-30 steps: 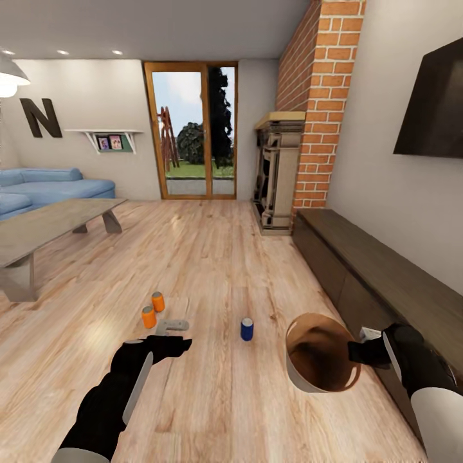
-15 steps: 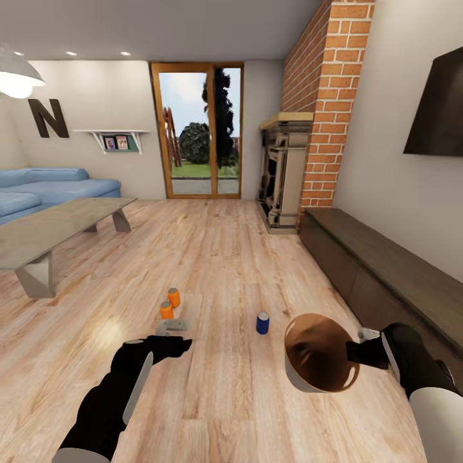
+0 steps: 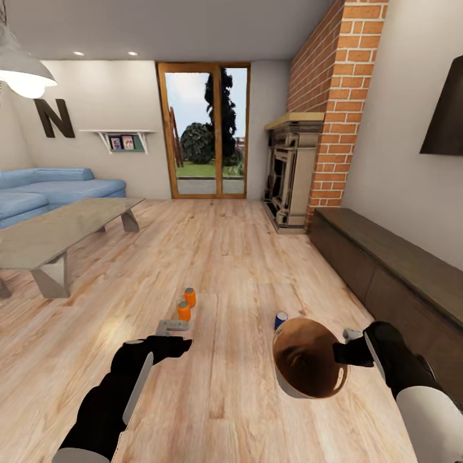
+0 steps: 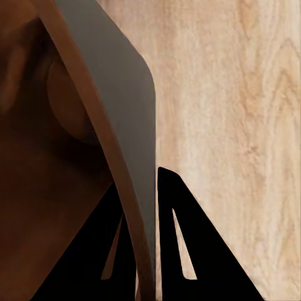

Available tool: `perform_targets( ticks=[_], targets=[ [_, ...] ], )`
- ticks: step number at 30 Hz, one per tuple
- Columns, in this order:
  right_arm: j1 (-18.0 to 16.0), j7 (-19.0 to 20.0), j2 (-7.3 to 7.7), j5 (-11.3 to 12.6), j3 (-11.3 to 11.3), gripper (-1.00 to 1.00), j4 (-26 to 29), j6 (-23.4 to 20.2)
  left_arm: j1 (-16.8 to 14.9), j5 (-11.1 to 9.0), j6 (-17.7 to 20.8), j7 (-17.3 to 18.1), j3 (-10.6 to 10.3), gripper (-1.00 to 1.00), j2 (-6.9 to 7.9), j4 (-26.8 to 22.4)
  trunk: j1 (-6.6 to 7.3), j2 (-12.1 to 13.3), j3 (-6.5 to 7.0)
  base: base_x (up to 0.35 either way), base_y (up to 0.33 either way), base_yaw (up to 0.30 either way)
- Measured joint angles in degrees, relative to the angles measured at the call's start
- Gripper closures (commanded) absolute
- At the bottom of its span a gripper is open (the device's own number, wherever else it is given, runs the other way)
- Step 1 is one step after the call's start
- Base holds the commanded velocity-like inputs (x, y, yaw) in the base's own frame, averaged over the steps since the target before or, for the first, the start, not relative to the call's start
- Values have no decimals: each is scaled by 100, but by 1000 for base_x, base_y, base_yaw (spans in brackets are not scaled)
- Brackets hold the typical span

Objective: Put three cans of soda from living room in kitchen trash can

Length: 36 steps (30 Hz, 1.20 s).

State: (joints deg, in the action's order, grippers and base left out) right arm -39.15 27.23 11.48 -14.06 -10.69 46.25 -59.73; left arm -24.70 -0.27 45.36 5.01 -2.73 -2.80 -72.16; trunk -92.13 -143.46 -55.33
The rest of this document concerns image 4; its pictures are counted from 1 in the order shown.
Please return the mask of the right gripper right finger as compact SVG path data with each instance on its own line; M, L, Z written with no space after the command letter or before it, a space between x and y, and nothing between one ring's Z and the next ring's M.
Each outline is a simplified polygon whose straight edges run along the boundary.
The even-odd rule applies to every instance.
M182 178L158 167L162 301L265 301ZM184 278L174 209L197 280Z

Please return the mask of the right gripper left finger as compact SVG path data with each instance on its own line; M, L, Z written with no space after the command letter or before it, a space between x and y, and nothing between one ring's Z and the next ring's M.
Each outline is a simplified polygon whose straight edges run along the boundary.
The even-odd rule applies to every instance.
M101 280L122 213L113 182L30 301L135 301L136 262L124 213L112 276Z

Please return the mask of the trash can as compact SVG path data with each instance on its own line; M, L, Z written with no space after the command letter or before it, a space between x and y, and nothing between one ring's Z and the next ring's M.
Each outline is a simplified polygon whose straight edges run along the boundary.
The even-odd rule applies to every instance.
M115 182L156 301L156 91L97 0L0 0L0 301L30 301ZM101 280L112 276L120 219Z

